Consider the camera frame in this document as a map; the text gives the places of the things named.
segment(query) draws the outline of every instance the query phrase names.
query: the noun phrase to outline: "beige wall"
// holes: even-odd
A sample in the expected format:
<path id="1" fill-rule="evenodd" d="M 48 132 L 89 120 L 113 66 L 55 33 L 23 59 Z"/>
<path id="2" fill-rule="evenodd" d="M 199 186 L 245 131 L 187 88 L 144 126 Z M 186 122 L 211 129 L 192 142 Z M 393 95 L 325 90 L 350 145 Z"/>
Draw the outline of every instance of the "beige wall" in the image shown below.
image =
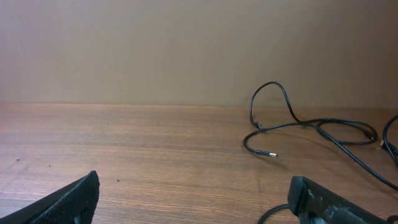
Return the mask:
<path id="1" fill-rule="evenodd" d="M 398 107 L 398 2 L 2 0 L 0 101 Z M 276 87 L 258 103 L 284 104 Z"/>

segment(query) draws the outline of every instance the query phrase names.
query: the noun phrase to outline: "black cable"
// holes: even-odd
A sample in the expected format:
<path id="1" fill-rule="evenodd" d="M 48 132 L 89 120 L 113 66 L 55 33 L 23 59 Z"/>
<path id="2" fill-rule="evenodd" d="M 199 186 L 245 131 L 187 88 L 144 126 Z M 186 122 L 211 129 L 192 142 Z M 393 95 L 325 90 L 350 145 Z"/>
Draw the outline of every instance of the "black cable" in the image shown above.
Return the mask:
<path id="1" fill-rule="evenodd" d="M 277 126 L 273 126 L 273 127 L 269 127 L 269 128 L 263 128 L 262 124 L 260 122 L 254 122 L 253 120 L 253 116 L 252 116 L 252 107 L 253 107 L 253 101 L 254 101 L 254 97 L 257 95 L 257 93 L 264 88 L 267 85 L 270 84 L 275 84 L 277 86 L 279 86 L 279 88 L 282 90 L 285 99 L 286 99 L 286 103 L 287 103 L 287 107 L 289 108 L 290 114 L 292 115 L 293 119 L 296 120 L 296 122 L 294 123 L 287 123 L 287 124 L 280 124 Z M 287 97 L 286 91 L 284 89 L 284 87 L 277 83 L 277 82 L 268 82 L 266 84 L 263 84 L 262 86 L 260 86 L 260 88 L 258 88 L 250 101 L 250 107 L 249 107 L 249 116 L 250 116 L 250 122 L 257 128 L 257 130 L 253 131 L 252 133 L 248 134 L 244 139 L 243 139 L 243 146 L 250 152 L 256 153 L 256 154 L 260 154 L 260 155 L 264 155 L 264 156 L 271 156 L 271 157 L 278 157 L 278 154 L 273 153 L 273 152 L 267 152 L 267 151 L 262 151 L 262 150 L 257 150 L 257 149 L 252 149 L 248 146 L 248 141 L 251 137 L 259 134 L 259 133 L 263 133 L 272 129 L 277 129 L 277 128 L 282 128 L 282 127 L 286 127 L 286 126 L 294 126 L 294 125 L 301 125 L 301 126 L 309 126 L 312 128 L 315 128 L 318 133 L 323 136 L 325 139 L 335 143 L 341 150 L 343 150 L 348 156 L 350 156 L 350 158 L 352 158 L 355 162 L 357 162 L 362 168 L 364 168 L 366 171 L 368 171 L 370 174 L 372 174 L 375 178 L 379 179 L 381 182 L 383 182 L 384 184 L 388 185 L 389 187 L 391 187 L 394 190 L 398 190 L 398 186 L 394 185 L 393 183 L 389 182 L 388 180 L 386 180 L 385 178 L 383 178 L 382 176 L 380 176 L 378 173 L 374 172 L 370 167 L 368 167 L 365 163 L 363 163 L 361 160 L 359 160 L 354 154 L 352 154 L 347 148 L 345 148 L 343 145 L 365 145 L 365 144 L 371 144 L 377 141 L 377 132 L 376 130 L 370 126 L 367 123 L 364 123 L 362 121 L 356 121 L 356 120 L 350 120 L 350 119 L 339 119 L 339 118 L 318 118 L 318 119 L 311 119 L 308 121 L 301 121 L 299 120 L 293 112 L 292 106 L 290 105 L 290 101 L 289 98 Z M 398 115 L 393 117 L 387 124 L 386 127 L 384 128 L 383 131 L 383 141 L 385 144 L 385 148 L 386 150 L 388 150 L 390 152 L 390 155 L 392 156 L 394 162 L 396 163 L 396 165 L 398 166 L 398 151 L 397 149 L 392 145 L 388 143 L 387 140 L 387 130 L 389 128 L 389 126 L 392 124 L 392 122 L 394 122 L 396 119 L 398 119 Z M 353 142 L 353 141 L 342 141 L 342 140 L 337 140 L 335 138 L 333 138 L 330 134 L 328 134 L 325 130 L 323 130 L 321 128 L 321 125 L 323 124 L 327 124 L 327 123 L 337 123 L 337 124 L 345 124 L 351 127 L 354 127 L 360 131 L 362 131 L 364 133 L 364 135 L 369 139 L 368 141 L 363 141 L 363 142 Z M 265 217 L 265 219 L 271 215 L 272 213 L 280 210 L 273 208 L 271 210 L 269 210 L 268 212 L 266 212 L 262 217 Z"/>

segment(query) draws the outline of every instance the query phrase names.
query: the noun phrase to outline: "wooden table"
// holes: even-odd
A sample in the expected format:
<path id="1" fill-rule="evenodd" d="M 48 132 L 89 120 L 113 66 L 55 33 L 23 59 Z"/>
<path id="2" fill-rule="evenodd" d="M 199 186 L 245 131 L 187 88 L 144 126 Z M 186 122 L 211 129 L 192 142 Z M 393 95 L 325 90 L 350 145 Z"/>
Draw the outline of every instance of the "wooden table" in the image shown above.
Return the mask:
<path id="1" fill-rule="evenodd" d="M 394 110 L 299 109 L 303 119 L 350 118 L 378 133 Z M 286 108 L 255 110 L 263 126 L 293 121 Z M 340 139 L 355 129 L 325 125 Z M 398 193 L 370 176 L 310 128 L 288 127 L 250 141 L 279 159 L 242 146 L 254 130 L 248 109 L 200 106 L 0 105 L 0 217 L 96 170 L 101 182 L 94 223 L 256 223 L 287 202 L 303 175 L 386 218 Z M 398 124 L 389 131 L 398 144 Z M 349 147 L 398 184 L 398 170 L 378 144 Z M 288 210 L 268 223 L 298 223 Z"/>

